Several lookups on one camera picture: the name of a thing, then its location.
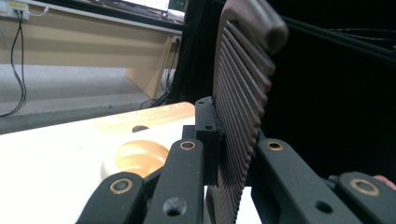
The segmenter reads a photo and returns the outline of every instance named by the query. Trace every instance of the floor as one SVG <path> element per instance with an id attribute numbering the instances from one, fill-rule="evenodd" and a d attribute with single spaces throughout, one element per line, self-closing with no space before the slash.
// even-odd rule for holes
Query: floor
<path id="1" fill-rule="evenodd" d="M 25 65 L 24 76 L 26 104 L 0 118 L 0 134 L 149 106 L 149 98 L 125 76 L 125 68 Z M 0 114 L 12 110 L 20 97 L 11 66 L 0 64 Z"/>

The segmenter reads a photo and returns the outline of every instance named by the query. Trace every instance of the metal ring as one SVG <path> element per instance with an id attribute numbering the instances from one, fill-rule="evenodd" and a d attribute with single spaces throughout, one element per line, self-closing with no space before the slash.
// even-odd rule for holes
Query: metal ring
<path id="1" fill-rule="evenodd" d="M 283 145 L 278 142 L 267 142 L 266 146 L 273 151 L 281 151 L 284 148 Z"/>
<path id="2" fill-rule="evenodd" d="M 180 143 L 180 147 L 184 150 L 192 150 L 195 149 L 195 143 L 193 143 L 192 141 L 185 141 Z"/>
<path id="3" fill-rule="evenodd" d="M 122 181 L 126 182 L 126 184 L 127 184 L 126 188 L 125 189 L 116 189 L 116 185 Z M 121 179 L 118 179 L 118 180 L 114 181 L 113 183 L 111 183 L 110 190 L 114 194 L 122 194 L 122 193 L 125 193 L 128 190 L 130 190 L 133 185 L 134 185 L 134 182 L 132 180 L 130 180 L 128 178 L 121 178 Z"/>
<path id="4" fill-rule="evenodd" d="M 361 183 L 370 186 L 372 189 L 361 188 L 359 186 L 359 184 L 361 184 Z M 352 179 L 350 181 L 350 186 L 352 186 L 352 188 L 356 189 L 357 191 L 359 191 L 360 193 L 363 193 L 363 194 L 367 194 L 367 195 L 371 195 L 371 196 L 377 196 L 379 194 L 379 188 L 372 182 L 369 182 L 365 179 Z"/>

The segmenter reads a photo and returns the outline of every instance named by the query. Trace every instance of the gray carpet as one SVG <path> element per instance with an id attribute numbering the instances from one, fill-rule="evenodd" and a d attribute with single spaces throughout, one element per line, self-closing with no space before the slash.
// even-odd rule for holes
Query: gray carpet
<path id="1" fill-rule="evenodd" d="M 137 110 L 149 98 L 124 73 L 124 68 L 25 65 L 26 104 L 0 118 L 0 134 Z M 11 66 L 0 64 L 0 114 L 20 97 Z"/>

